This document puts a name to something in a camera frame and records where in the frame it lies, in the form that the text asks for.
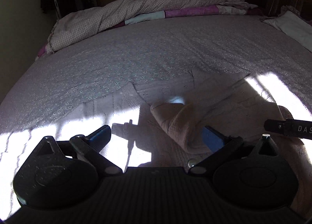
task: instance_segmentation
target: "bed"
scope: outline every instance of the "bed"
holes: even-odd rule
[[[309,120],[311,57],[297,41],[262,23],[260,16],[208,15],[157,19],[106,30],[39,58],[0,106],[0,218],[19,208],[12,179],[43,136],[67,140],[68,136],[88,134],[102,123],[125,123],[129,119],[140,125],[139,112],[116,115],[117,111],[112,112],[115,120],[73,118],[77,123],[60,123],[81,103],[105,97],[129,82],[138,92],[139,86],[151,82],[185,78],[191,83],[192,69],[253,72],[274,75],[286,87],[285,95],[291,93],[301,104],[305,117],[295,118]],[[294,110],[291,104],[284,106]],[[116,141],[111,150],[126,155],[123,160],[129,165],[127,143],[122,146],[121,142]],[[143,161],[133,165],[148,162],[149,153],[140,152],[138,146],[136,149]],[[298,206],[297,212],[309,217],[310,201]]]

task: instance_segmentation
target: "pillow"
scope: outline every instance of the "pillow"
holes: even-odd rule
[[[301,20],[291,11],[287,11],[280,17],[267,19],[263,22],[284,32],[312,52],[312,26]]]

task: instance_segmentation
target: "blanket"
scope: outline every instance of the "blanket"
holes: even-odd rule
[[[56,52],[136,15],[211,5],[233,6],[241,10],[256,7],[244,0],[117,0],[102,8],[70,13],[57,21],[48,38],[46,52]]]

